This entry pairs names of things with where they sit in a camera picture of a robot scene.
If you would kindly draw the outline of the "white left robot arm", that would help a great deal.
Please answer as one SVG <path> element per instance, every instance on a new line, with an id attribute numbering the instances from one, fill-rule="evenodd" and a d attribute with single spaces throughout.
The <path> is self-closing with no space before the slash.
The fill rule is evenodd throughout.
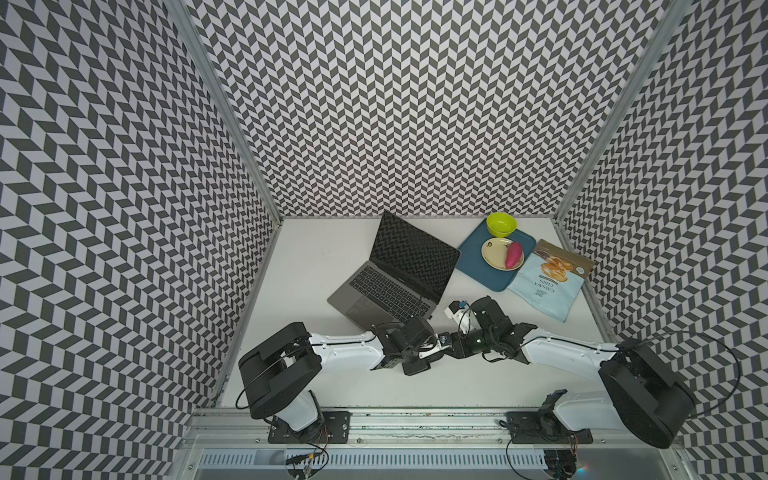
<path id="1" fill-rule="evenodd" d="M 248 351 L 238 362 L 243 389 L 235 408 L 253 419 L 312 436 L 325 418 L 311 382 L 321 374 L 403 368 L 416 375 L 430 359 L 451 347 L 449 333 L 437 334 L 422 317 L 385 323 L 362 334 L 327 336 L 294 322 Z"/>

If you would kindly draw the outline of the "grey laptop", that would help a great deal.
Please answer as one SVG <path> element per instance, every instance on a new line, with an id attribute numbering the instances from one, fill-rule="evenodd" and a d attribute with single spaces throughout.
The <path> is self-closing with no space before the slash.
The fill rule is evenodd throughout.
<path id="1" fill-rule="evenodd" d="M 368 260 L 328 303 L 363 330 L 428 320 L 460 256 L 457 248 L 384 212 Z"/>

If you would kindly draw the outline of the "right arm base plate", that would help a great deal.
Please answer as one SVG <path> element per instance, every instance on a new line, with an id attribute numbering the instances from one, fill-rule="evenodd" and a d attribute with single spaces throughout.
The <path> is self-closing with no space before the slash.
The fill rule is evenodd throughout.
<path id="1" fill-rule="evenodd" d="M 559 389 L 549 394 L 536 411 L 508 411 L 499 425 L 508 431 L 514 444 L 592 444 L 589 429 L 572 430 L 555 416 L 556 401 L 566 393 Z"/>

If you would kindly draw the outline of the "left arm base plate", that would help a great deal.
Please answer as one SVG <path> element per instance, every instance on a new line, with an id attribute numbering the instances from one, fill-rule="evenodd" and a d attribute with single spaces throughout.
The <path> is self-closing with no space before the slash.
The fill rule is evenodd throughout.
<path id="1" fill-rule="evenodd" d="M 271 420 L 268 443 L 287 445 L 343 445 L 348 442 L 351 413 L 349 411 L 322 411 L 320 417 L 307 428 L 294 431 L 278 417 Z"/>

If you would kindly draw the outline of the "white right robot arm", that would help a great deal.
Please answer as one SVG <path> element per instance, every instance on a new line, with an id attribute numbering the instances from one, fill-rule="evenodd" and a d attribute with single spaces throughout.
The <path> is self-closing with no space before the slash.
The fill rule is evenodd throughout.
<path id="1" fill-rule="evenodd" d="M 498 303 L 483 297 L 454 301 L 444 311 L 457 330 L 439 337 L 455 359 L 481 355 L 490 363 L 516 361 L 552 367 L 591 385 L 586 392 L 558 389 L 533 413 L 504 422 L 524 442 L 575 442 L 594 430 L 626 431 L 658 449 L 669 448 L 684 423 L 710 413 L 693 390 L 650 347 L 647 339 L 595 343 L 514 323 Z"/>

